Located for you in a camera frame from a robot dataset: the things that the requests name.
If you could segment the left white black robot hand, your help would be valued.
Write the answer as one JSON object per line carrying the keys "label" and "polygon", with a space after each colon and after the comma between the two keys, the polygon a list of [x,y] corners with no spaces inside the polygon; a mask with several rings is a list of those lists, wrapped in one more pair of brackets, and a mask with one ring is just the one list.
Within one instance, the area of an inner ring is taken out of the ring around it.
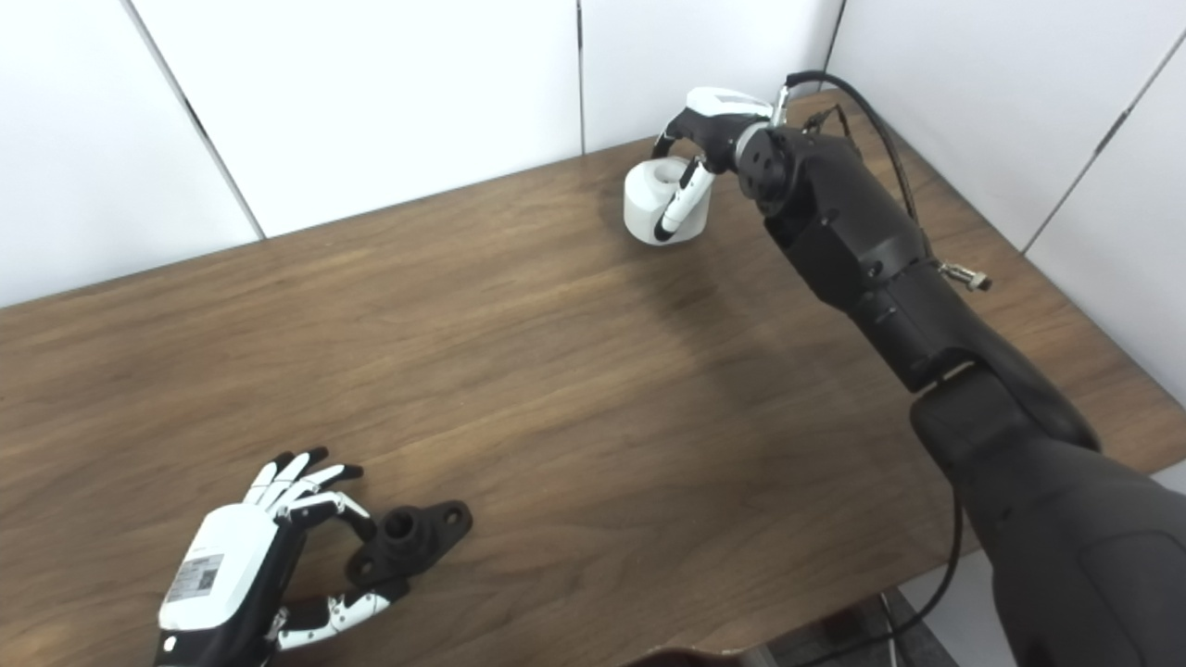
{"label": "left white black robot hand", "polygon": [[334,482],[361,466],[325,466],[326,447],[285,451],[259,470],[246,497],[208,512],[158,614],[157,666],[267,666],[283,652],[347,633],[410,593],[378,586],[285,602],[310,529],[331,519],[366,541],[372,515]]}

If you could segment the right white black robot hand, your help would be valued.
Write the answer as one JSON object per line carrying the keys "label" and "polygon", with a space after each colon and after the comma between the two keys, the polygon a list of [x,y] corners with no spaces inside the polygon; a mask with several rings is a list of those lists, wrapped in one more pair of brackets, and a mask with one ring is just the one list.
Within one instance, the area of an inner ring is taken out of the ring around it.
{"label": "right white black robot hand", "polygon": [[659,244],[670,241],[702,202],[720,174],[737,169],[737,157],[759,128],[774,121],[774,106],[752,96],[715,87],[696,87],[687,94],[686,108],[657,136],[652,159],[668,157],[674,144],[693,142],[700,154],[687,164],[677,188],[655,223]]}

